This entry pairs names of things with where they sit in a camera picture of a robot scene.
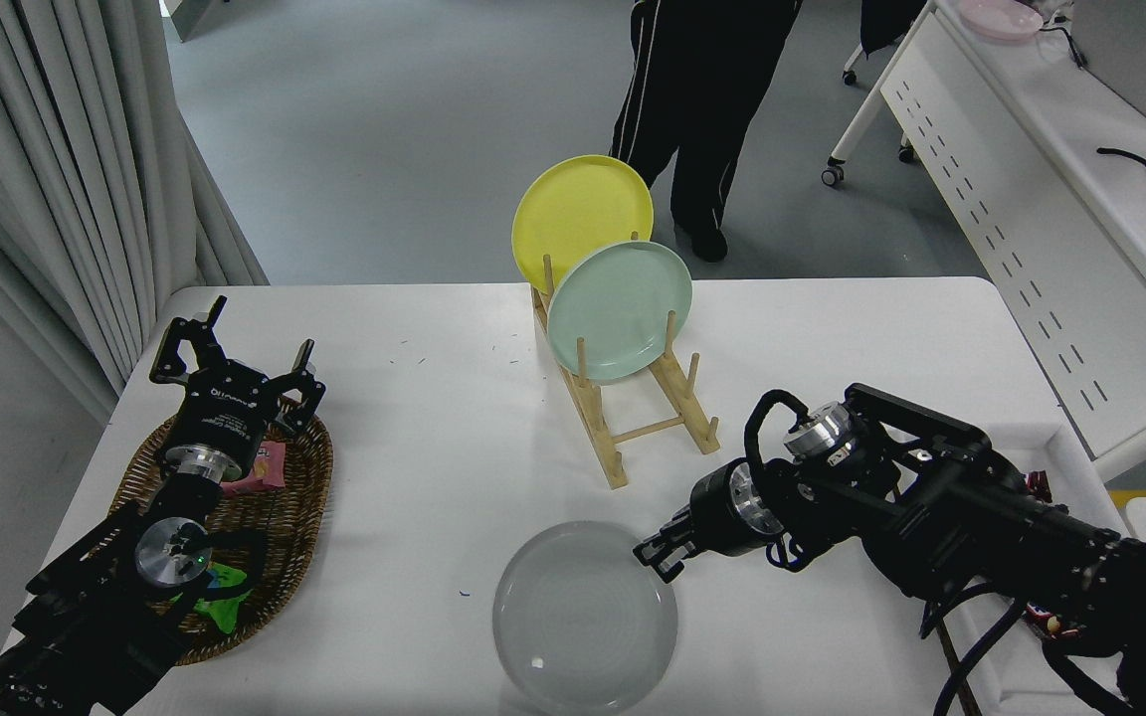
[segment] woven tray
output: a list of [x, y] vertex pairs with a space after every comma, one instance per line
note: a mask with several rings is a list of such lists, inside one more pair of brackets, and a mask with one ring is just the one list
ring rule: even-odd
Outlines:
[[[109, 512], [131, 499], [138, 501], [141, 506], [154, 499], [162, 486], [154, 454], [167, 436], [172, 423], [173, 417], [162, 423], [140, 446], [126, 467], [123, 485], [118, 486]], [[285, 433], [272, 426], [264, 440], [286, 443], [285, 488], [221, 498], [219, 508], [206, 517], [206, 530], [211, 533], [253, 527], [268, 535], [264, 580], [242, 603], [237, 611], [237, 628], [230, 635], [222, 634], [209, 616], [191, 613], [185, 617], [182, 630], [194, 635], [194, 644], [179, 658], [178, 667], [218, 656], [264, 629], [295, 597], [299, 582], [304, 581], [308, 565], [313, 562], [313, 550], [317, 545], [317, 530], [321, 529], [333, 472], [330, 433], [321, 418], [313, 418], [313, 423], [296, 439], [286, 440]], [[222, 565], [245, 569], [245, 553], [240, 550], [221, 553], [217, 550], [214, 558]]]

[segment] pink snack package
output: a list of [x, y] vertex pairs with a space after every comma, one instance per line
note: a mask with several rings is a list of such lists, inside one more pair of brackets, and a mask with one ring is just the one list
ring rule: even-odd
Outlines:
[[254, 466], [250, 474], [231, 483], [219, 483], [223, 497], [236, 494], [265, 493], [269, 489], [282, 489], [285, 486], [285, 443], [265, 440], [259, 444], [259, 454], [254, 457]]

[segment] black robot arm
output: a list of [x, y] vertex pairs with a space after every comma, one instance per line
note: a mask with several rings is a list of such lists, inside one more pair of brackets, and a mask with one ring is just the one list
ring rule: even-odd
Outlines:
[[[185, 399], [156, 454], [154, 499], [115, 509], [29, 581], [34, 598], [13, 623], [24, 638], [0, 656], [0, 716], [86, 715], [95, 703], [126, 713], [191, 646], [181, 621], [197, 599], [240, 597], [260, 581], [267, 535], [207, 533], [206, 517], [219, 483], [250, 472], [269, 425], [304, 430], [324, 385], [308, 363], [311, 340], [274, 379], [228, 359], [214, 335], [223, 300], [204, 318], [172, 321], [156, 354], [150, 380], [182, 385]], [[301, 403], [283, 404], [295, 390]], [[246, 553], [245, 581], [210, 588], [211, 553], [226, 549]]]
[[[759, 431], [777, 404], [795, 414], [784, 440], [790, 458], [764, 463]], [[893, 440], [887, 427], [909, 440]], [[698, 480], [686, 506], [636, 546], [639, 561], [662, 580], [676, 579], [683, 559], [701, 552], [738, 556], [755, 548], [767, 549], [774, 566], [799, 572], [856, 536], [893, 584], [926, 599], [923, 636], [978, 593], [1013, 599], [947, 683], [937, 713], [1027, 603], [1080, 627], [1081, 638], [1047, 640], [1045, 650], [1078, 697], [1105, 713], [1146, 713], [1146, 543], [1034, 497], [983, 431], [859, 384], [842, 403], [814, 412], [772, 391], [751, 414], [745, 451]], [[1129, 703], [1088, 683], [1068, 660], [1117, 652]]]

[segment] yellow object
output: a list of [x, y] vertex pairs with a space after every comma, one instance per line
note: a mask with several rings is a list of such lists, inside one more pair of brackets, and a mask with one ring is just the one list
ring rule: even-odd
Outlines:
[[1146, 497], [1146, 489], [1110, 489], [1108, 497], [1117, 509], [1124, 509], [1127, 503], [1136, 497]]
[[519, 273], [547, 293], [542, 257], [551, 257], [551, 277], [560, 285], [581, 259], [603, 245], [652, 236], [649, 186], [622, 162], [602, 155], [574, 157], [542, 172], [528, 187], [510, 227], [510, 250]]

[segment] gray floor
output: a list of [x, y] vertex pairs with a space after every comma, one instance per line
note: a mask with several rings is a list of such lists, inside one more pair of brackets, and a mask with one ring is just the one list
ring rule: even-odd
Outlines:
[[[845, 189], [819, 171], [865, 95], [858, 0], [813, 1], [751, 127], [719, 265], [694, 277], [984, 275], [885, 113]], [[235, 0], [171, 44], [179, 105], [277, 284], [512, 282], [528, 183], [604, 154], [630, 80], [623, 0]], [[859, 64], [863, 85], [890, 56]], [[654, 186], [667, 207], [669, 173]]]

